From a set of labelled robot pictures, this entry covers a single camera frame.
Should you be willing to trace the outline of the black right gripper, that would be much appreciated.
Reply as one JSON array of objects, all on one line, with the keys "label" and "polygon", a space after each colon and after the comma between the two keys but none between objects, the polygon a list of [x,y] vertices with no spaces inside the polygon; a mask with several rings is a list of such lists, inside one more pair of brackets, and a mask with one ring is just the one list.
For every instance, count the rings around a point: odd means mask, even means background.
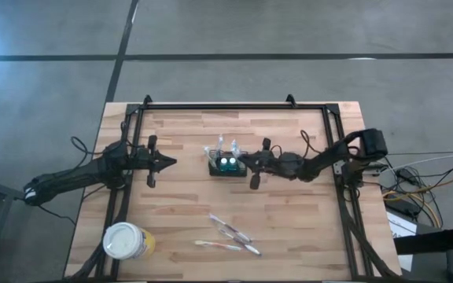
[{"label": "black right gripper", "polygon": [[266,172],[267,169],[273,171],[275,168],[276,158],[271,151],[271,140],[264,138],[261,150],[252,154],[242,153],[238,160],[252,172],[250,189],[258,189],[260,186],[260,174]]}]

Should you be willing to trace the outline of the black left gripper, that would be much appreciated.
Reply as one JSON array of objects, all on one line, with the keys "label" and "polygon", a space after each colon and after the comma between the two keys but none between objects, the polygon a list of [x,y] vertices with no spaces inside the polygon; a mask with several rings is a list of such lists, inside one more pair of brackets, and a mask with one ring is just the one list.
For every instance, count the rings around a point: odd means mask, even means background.
[{"label": "black left gripper", "polygon": [[[150,188],[156,186],[156,180],[154,178],[155,173],[155,164],[156,164],[156,144],[157,136],[150,135],[147,145],[142,145],[138,147],[135,153],[135,166],[136,170],[147,170],[149,173],[147,175],[146,184]],[[177,160],[173,157],[165,156],[162,153],[157,153],[157,172],[160,173],[167,167],[170,167],[177,163]]]}]

